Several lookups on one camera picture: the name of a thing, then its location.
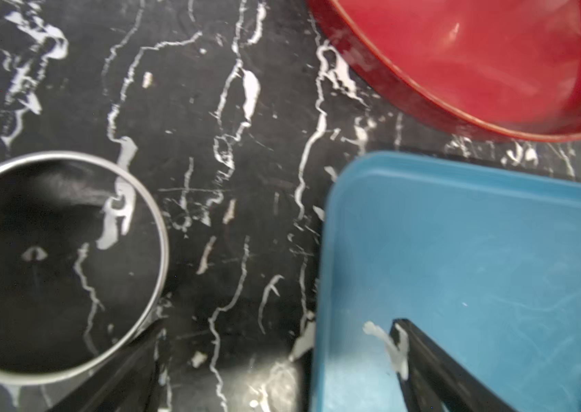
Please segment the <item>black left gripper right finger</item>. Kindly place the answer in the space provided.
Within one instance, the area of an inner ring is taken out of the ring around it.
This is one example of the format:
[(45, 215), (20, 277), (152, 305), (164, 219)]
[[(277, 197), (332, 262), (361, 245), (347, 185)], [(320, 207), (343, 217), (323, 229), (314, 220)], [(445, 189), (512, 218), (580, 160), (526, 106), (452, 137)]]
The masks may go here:
[(397, 377), (408, 411), (514, 409), (409, 319), (395, 319), (390, 337), (404, 355)]

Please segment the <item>blue rectangular tray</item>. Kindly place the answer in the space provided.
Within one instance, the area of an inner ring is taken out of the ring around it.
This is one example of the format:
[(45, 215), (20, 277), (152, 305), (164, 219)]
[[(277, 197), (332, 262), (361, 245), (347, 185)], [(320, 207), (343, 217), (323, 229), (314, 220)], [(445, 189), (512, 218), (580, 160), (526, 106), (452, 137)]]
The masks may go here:
[(405, 410), (408, 319), (518, 411), (581, 411), (581, 183), (414, 154), (351, 163), (326, 206), (309, 408)]

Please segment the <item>white dough piece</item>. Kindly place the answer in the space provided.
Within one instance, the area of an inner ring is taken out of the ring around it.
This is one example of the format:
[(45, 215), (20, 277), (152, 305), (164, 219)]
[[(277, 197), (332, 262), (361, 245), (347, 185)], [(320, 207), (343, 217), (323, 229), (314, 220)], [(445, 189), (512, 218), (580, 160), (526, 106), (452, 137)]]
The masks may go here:
[(389, 333), (371, 321), (365, 322), (363, 326), (364, 334), (374, 336), (383, 342), (393, 370), (402, 381), (407, 381), (409, 379), (409, 336), (399, 324), (395, 324), (392, 331), (398, 333), (398, 341), (393, 340)]

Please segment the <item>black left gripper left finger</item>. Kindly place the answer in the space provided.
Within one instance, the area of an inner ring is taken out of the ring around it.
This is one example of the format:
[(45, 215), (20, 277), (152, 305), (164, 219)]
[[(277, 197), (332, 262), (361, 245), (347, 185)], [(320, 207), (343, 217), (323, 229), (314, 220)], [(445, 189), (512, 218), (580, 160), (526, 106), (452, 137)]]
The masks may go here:
[(163, 322), (155, 321), (116, 352), (52, 411), (157, 411), (164, 351), (158, 348)]

